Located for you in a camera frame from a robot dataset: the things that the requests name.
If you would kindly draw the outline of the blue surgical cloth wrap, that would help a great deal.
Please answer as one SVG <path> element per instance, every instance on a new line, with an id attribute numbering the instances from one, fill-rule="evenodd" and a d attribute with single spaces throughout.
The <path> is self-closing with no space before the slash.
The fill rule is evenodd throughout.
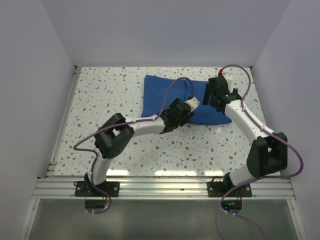
<path id="1" fill-rule="evenodd" d="M 193 125 L 225 125 L 232 120 L 223 113 L 218 112 L 210 105 L 203 105 L 206 88 L 205 81 L 186 79 L 177 81 L 170 87 L 172 79 L 146 75 L 143 89 L 143 109 L 141 117 L 150 117 L 160 112 L 167 90 L 168 93 L 165 109 L 177 98 L 186 101 L 189 96 L 194 96 L 200 101 L 200 106 L 194 111 L 195 115 L 188 121 Z"/>

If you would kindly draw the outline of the aluminium rail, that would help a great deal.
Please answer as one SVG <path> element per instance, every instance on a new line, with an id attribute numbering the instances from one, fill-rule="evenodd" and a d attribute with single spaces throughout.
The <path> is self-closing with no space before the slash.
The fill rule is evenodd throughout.
<path id="1" fill-rule="evenodd" d="M 38 179 L 33 189 L 34 199 L 74 199 L 74 182 L 80 178 Z M 116 200 L 213 200 L 209 197 L 208 177 L 114 177 L 119 182 Z M 244 188 L 249 200 L 292 200 L 295 193 L 290 180 L 263 179 Z"/>
<path id="2" fill-rule="evenodd" d="M 74 76 L 73 76 L 73 79 L 72 79 L 72 82 L 71 82 L 70 90 L 69 90 L 68 95 L 67 95 L 67 101 L 66 101 L 66 105 L 65 105 L 65 108 L 64 108 L 64 111 L 63 111 L 63 115 L 62 115 L 62 121 L 61 121 L 61 124 L 59 126 L 57 138 L 55 140 L 53 151 L 52 151 L 52 154 L 51 154 L 50 159 L 49 159 L 48 168 L 47 168 L 47 171 L 46 171 L 46 174 L 45 174 L 45 178 L 54 177 L 55 167 L 58 164 L 57 155 L 58 155 L 58 153 L 60 151 L 60 145 L 61 145 L 62 138 L 63 138 L 63 135 L 64 135 L 65 127 L 67 125 L 70 108 L 71 108 L 72 102 L 73 102 L 74 92 L 75 92 L 76 86 L 78 84 L 78 80 L 79 80 L 79 76 L 81 74 L 81 70 L 82 70 L 82 66 L 81 65 L 75 65 L 74 66 Z"/>

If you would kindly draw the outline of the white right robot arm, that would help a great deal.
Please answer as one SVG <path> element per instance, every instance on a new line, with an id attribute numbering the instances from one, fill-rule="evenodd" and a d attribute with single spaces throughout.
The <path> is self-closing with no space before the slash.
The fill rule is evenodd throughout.
<path id="1" fill-rule="evenodd" d="M 210 105 L 223 113 L 247 137 L 250 150 L 246 164 L 239 169 L 225 174 L 223 192 L 227 196 L 235 196 L 241 190 L 241 184 L 260 177 L 282 171 L 288 166 L 287 136 L 280 132 L 274 138 L 267 133 L 274 131 L 253 115 L 242 101 L 238 90 L 229 89 L 224 76 L 212 77 L 205 87 L 203 104 Z"/>

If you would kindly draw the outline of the aluminium front rail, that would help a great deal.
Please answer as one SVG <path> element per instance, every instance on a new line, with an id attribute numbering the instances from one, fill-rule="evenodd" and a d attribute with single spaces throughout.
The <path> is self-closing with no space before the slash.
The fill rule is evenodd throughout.
<path id="1" fill-rule="evenodd" d="M 74 182 L 80 178 L 38 179 L 33 189 L 34 199 L 74 199 Z M 208 177 L 114 177 L 119 182 L 116 200 L 213 200 L 209 197 Z M 295 193 L 290 180 L 263 179 L 244 188 L 249 200 L 292 200 Z"/>

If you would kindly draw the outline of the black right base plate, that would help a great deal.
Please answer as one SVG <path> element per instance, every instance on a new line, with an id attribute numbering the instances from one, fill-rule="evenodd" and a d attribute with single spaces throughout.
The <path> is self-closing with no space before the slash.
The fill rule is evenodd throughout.
<path id="1" fill-rule="evenodd" d="M 229 190 L 231 190 L 234 185 L 229 180 L 224 180 L 222 177 L 214 176 L 210 181 L 206 183 L 207 194 L 210 198 L 218 198 L 225 195 Z M 230 192 L 227 197 L 252 197 L 252 190 L 250 184 L 241 186 L 232 192 Z"/>

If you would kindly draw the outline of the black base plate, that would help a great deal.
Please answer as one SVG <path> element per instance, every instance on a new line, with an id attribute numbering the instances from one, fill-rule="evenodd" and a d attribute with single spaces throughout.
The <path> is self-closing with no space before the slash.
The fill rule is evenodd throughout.
<path id="1" fill-rule="evenodd" d="M 234 185 L 229 180 L 224 180 L 222 177 L 214 176 L 210 181 L 206 183 L 207 194 L 210 198 L 218 198 L 225 195 L 229 190 L 231 190 Z M 252 190 L 250 184 L 241 186 L 232 192 L 230 192 L 227 197 L 252 197 Z"/>
<path id="2" fill-rule="evenodd" d="M 96 187 L 85 181 L 75 181 L 73 185 L 76 197 L 105 197 L 106 194 L 110 197 L 118 197 L 120 191 L 119 181 L 105 181 Z"/>

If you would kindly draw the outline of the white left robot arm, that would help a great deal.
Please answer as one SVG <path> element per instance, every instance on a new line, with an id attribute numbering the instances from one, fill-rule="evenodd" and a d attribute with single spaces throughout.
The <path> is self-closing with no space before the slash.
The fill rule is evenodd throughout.
<path id="1" fill-rule="evenodd" d="M 200 102 L 196 97 L 181 101 L 176 98 L 160 114 L 141 118 L 125 118 L 114 114 L 94 138 L 94 146 L 99 151 L 98 158 L 87 173 L 89 182 L 86 190 L 92 196 L 103 193 L 106 173 L 112 159 L 119 156 L 130 140 L 144 135 L 162 135 L 182 127 L 194 115 Z"/>

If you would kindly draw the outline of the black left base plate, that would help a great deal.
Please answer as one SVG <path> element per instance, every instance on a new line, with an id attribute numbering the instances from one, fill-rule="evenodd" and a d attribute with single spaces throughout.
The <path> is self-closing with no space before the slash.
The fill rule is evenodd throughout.
<path id="1" fill-rule="evenodd" d="M 75 181 L 73 185 L 76 197 L 105 197 L 106 194 L 110 197 L 118 197 L 120 191 L 119 181 L 105 181 L 96 187 L 85 181 Z"/>

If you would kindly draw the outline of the aluminium left side rail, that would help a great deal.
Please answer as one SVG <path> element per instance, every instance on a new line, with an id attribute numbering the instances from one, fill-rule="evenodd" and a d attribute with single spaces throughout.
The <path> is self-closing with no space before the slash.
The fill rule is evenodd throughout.
<path id="1" fill-rule="evenodd" d="M 70 90 L 69 90 L 68 95 L 67 95 L 67 101 L 66 101 L 66 105 L 65 105 L 65 108 L 64 108 L 64 111 L 63 111 L 63 115 L 62 115 L 62 121 L 61 121 L 61 124 L 59 126 L 57 138 L 55 140 L 53 151 L 52 151 L 52 154 L 51 154 L 50 159 L 49 159 L 48 168 L 47 168 L 47 171 L 46 171 L 46 174 L 45 174 L 45 178 L 54 177 L 55 167 L 58 164 L 57 155 L 58 155 L 58 153 L 60 151 L 60 145 L 61 145 L 62 138 L 63 138 L 63 135 L 64 135 L 65 127 L 67 125 L 70 108 L 71 108 L 72 102 L 73 102 L 74 92 L 75 92 L 76 86 L 78 84 L 78 80 L 79 80 L 79 76 L 81 74 L 81 70 L 82 70 L 82 66 L 81 65 L 75 65 L 74 66 L 74 76 L 73 76 L 73 79 L 72 79 L 72 82 L 71 82 Z"/>

